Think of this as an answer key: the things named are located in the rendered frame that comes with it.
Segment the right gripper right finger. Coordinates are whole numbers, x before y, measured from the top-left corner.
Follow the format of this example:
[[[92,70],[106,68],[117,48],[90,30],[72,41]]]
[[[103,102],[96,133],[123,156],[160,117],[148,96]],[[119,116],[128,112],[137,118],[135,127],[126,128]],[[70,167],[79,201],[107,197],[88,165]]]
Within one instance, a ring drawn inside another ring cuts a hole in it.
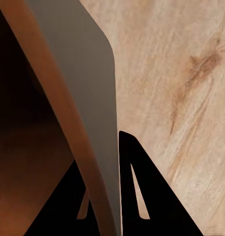
[[[133,166],[150,219],[139,215]],[[135,136],[119,132],[123,236],[204,236]]]

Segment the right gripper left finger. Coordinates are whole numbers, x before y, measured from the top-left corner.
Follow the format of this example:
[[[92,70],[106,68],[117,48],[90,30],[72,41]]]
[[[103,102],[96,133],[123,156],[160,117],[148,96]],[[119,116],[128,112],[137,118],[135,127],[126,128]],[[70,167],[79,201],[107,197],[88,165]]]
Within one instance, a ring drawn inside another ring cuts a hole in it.
[[[100,236],[89,200],[85,219],[77,219],[86,190],[74,160],[24,236]]]

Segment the trash can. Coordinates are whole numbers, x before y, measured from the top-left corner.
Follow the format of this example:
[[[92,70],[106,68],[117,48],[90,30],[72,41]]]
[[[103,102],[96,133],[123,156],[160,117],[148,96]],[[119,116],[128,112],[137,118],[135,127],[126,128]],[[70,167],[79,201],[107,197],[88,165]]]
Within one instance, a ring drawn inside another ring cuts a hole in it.
[[[24,236],[73,161],[121,236],[115,63],[80,0],[0,0],[0,236]]]

